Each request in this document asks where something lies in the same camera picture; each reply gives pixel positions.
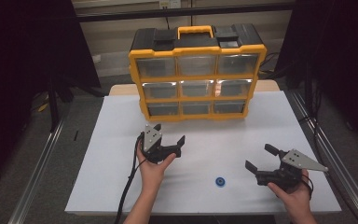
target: white wall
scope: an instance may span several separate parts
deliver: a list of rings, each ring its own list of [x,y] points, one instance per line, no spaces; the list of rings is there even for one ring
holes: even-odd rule
[[[113,0],[73,0],[74,6],[78,3],[88,3],[89,6],[96,5],[98,2],[113,3]],[[135,2],[144,2],[147,0],[132,0]],[[193,7],[221,7],[221,6],[238,6],[262,3],[287,2],[283,0],[193,0]],[[182,1],[182,7],[190,7],[190,1]],[[98,13],[98,12],[124,12],[136,10],[158,9],[159,4],[156,2],[137,3],[103,7],[82,7],[76,8],[77,14]],[[289,22],[291,11],[274,11],[274,12],[252,12],[221,14],[208,16],[194,16],[193,25],[231,25],[234,23],[252,23],[262,40],[268,48],[268,52],[280,51],[287,24]],[[170,27],[190,25],[190,17],[168,18]],[[158,28],[167,29],[165,18],[141,19],[128,21],[96,21],[81,23],[83,33],[89,45],[92,55],[108,52],[129,51],[132,39],[136,30],[141,28]]]

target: blue ring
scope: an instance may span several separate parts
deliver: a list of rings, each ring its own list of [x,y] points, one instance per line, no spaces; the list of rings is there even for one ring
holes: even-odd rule
[[[217,187],[222,188],[225,186],[226,180],[223,177],[217,177],[214,183],[216,183]]]

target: human hand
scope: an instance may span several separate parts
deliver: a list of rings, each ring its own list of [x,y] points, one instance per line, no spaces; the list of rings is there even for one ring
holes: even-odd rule
[[[308,171],[303,169],[302,175],[304,175],[302,179],[308,183]],[[274,183],[268,183],[268,187],[283,201],[292,222],[296,224],[316,223],[310,211],[310,191],[304,183],[299,183],[294,189],[289,189],[288,192]]]
[[[140,144],[138,144],[138,148],[136,149],[136,156],[138,157],[139,162],[143,162],[145,160],[145,156],[144,154],[142,154],[140,149]],[[175,159],[175,157],[176,154],[173,153],[169,155],[160,164],[145,161],[140,165],[142,177],[142,192],[158,192],[159,186],[161,185],[162,179],[164,178],[164,172]]]

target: wall socket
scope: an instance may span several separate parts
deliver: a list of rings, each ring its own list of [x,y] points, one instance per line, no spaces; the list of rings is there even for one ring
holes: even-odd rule
[[[181,6],[180,0],[159,0],[159,9],[180,8]]]

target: yellow handle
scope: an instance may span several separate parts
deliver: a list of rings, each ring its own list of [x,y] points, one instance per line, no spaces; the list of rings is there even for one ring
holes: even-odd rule
[[[211,38],[213,37],[211,26],[181,26],[181,27],[178,27],[178,39],[180,39],[180,34],[196,34],[196,33],[209,33]]]

